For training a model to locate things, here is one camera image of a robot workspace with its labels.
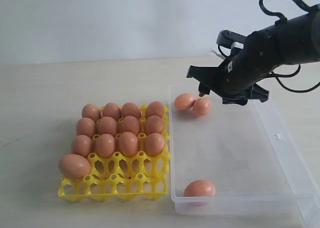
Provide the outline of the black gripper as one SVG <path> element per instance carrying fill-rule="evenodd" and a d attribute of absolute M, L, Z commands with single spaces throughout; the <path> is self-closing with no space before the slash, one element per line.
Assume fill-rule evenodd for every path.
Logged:
<path fill-rule="evenodd" d="M 269 91 L 257 85 L 280 64 L 273 39 L 248 37 L 243 49 L 229 63 L 219 67 L 190 65 L 186 77 L 199 81 L 198 96 L 211 91 L 222 98 L 224 105 L 244 106 L 249 100 L 269 100 Z"/>

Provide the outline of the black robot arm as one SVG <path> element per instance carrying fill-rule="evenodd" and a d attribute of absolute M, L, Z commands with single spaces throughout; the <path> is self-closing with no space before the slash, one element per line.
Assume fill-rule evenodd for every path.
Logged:
<path fill-rule="evenodd" d="M 266 102 L 269 91 L 257 83 L 276 77 L 272 71 L 282 65 L 302 65 L 320 60 L 320 6 L 306 14 L 254 31 L 248 36 L 230 30 L 219 32 L 216 43 L 230 49 L 230 55 L 217 67 L 191 65 L 187 78 L 199 81 L 199 96 L 210 92 L 223 104 L 244 106 L 249 100 Z"/>

